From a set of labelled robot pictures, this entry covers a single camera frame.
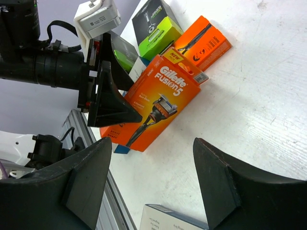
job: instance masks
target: white table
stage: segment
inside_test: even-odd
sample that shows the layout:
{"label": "white table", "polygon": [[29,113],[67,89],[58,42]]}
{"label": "white table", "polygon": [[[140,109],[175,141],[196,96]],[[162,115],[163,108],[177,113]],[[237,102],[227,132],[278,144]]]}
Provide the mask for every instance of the white table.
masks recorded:
{"label": "white table", "polygon": [[[110,170],[137,227],[148,203],[206,221],[195,137],[269,172],[307,179],[306,0],[166,2],[184,30],[203,15],[234,47],[144,153],[112,156]],[[137,47],[131,21],[122,37]]]}

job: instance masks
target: black cable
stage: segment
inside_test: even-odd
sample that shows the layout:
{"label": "black cable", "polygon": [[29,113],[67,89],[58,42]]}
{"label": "black cable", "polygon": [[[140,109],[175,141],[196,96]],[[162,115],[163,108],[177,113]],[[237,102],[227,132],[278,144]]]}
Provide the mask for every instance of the black cable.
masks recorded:
{"label": "black cable", "polygon": [[[57,25],[57,26],[60,26],[60,27],[62,27],[64,29],[67,29],[70,32],[72,32],[74,35],[78,36],[76,28],[73,25],[71,25],[71,24],[69,24],[67,22],[64,22],[64,21],[55,20],[55,21],[51,22],[49,24],[49,26],[47,27],[47,34],[48,34],[49,39],[42,42],[43,43],[43,48],[49,46],[51,41],[52,41],[53,36],[52,36],[51,27],[53,25]],[[81,50],[81,45],[68,47],[68,51],[69,52],[77,52],[79,50]]]}
{"label": "black cable", "polygon": [[70,131],[71,131],[71,143],[72,143],[72,146],[74,146],[75,142],[73,140],[73,133],[75,131],[75,127],[70,127],[60,141],[62,142],[63,140],[65,140],[65,138],[67,137]]}

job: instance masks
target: orange box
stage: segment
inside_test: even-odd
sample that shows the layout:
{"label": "orange box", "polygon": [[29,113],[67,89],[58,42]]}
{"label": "orange box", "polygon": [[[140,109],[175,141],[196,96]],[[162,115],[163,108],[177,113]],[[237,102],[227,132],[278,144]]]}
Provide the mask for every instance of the orange box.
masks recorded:
{"label": "orange box", "polygon": [[144,151],[200,92],[199,84],[206,80],[199,68],[169,48],[152,60],[125,96],[142,115],[142,122],[101,128],[101,137]]}
{"label": "orange box", "polygon": [[203,16],[174,43],[174,47],[194,65],[205,71],[232,45]]}

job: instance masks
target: razor image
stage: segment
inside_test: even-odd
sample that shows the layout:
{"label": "razor image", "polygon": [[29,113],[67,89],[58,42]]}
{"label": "razor image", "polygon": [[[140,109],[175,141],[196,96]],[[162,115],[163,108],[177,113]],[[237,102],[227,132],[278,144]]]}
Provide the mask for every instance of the razor image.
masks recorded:
{"label": "razor image", "polygon": [[211,23],[209,23],[202,31],[199,32],[198,35],[195,36],[185,47],[178,49],[181,54],[185,54],[189,49],[191,49],[204,35],[205,33],[211,28]]}
{"label": "razor image", "polygon": [[152,112],[146,121],[134,132],[126,146],[130,147],[148,127],[157,124],[161,120],[168,119],[175,113],[177,113],[177,105],[172,105],[164,95],[160,94],[160,98],[153,103]]}
{"label": "razor image", "polygon": [[151,34],[156,28],[155,23],[153,23],[153,24],[151,23],[151,21],[149,20],[147,11],[145,12],[144,16],[145,16],[147,24],[148,24],[148,33]]}

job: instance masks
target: green box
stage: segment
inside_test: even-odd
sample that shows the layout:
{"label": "green box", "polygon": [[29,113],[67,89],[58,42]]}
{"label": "green box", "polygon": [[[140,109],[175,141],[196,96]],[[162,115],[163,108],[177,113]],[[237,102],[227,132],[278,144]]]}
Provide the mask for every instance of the green box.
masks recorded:
{"label": "green box", "polygon": [[139,57],[135,47],[113,31],[109,31],[108,33],[111,34],[116,59],[125,71],[129,73]]}
{"label": "green box", "polygon": [[183,31],[163,0],[148,0],[132,19],[142,58],[152,60],[176,41]]}

